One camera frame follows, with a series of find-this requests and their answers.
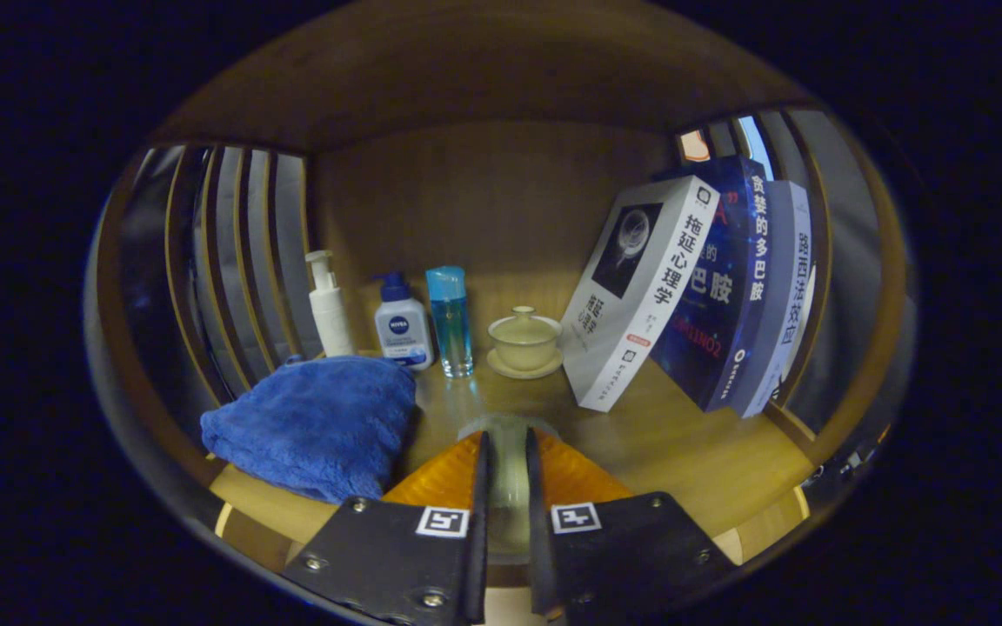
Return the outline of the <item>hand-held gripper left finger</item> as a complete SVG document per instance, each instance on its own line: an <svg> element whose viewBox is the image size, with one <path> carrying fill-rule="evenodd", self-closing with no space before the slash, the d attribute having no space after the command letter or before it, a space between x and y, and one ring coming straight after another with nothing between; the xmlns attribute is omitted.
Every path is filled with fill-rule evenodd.
<svg viewBox="0 0 1002 626"><path fill-rule="evenodd" d="M374 621L478 625L485 621L491 436L467 436L414 472L456 479L446 503L345 500L284 568L311 594Z"/></svg>

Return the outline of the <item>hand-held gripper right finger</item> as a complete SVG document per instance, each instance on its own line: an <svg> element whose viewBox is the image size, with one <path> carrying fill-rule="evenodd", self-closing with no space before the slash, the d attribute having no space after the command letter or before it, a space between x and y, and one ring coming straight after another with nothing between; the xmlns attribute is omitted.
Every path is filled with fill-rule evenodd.
<svg viewBox="0 0 1002 626"><path fill-rule="evenodd" d="M526 429L533 614L558 623L648 623L732 582L736 563L667 492L549 503L546 440Z"/></svg>

